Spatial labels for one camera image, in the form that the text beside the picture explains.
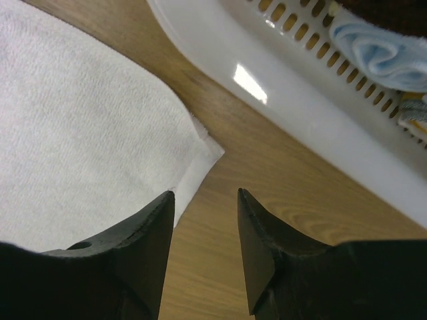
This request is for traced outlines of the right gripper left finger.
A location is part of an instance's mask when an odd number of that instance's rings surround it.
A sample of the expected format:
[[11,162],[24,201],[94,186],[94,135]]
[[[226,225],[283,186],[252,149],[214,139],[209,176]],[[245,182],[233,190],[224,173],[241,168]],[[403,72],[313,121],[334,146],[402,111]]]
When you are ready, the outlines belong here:
[[157,319],[175,195],[68,249],[1,244],[2,319]]

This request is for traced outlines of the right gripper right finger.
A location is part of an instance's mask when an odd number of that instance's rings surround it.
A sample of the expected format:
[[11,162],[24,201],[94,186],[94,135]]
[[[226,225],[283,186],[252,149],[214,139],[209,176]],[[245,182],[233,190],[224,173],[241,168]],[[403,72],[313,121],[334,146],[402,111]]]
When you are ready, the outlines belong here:
[[256,319],[425,319],[426,241],[327,245],[238,191],[248,309]]

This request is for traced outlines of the white towel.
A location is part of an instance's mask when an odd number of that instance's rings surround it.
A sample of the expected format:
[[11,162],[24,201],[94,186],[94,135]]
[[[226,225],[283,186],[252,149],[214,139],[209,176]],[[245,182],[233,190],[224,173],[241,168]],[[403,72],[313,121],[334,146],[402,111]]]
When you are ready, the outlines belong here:
[[180,218],[223,149],[160,79],[22,1],[1,2],[1,240],[65,249],[164,191]]

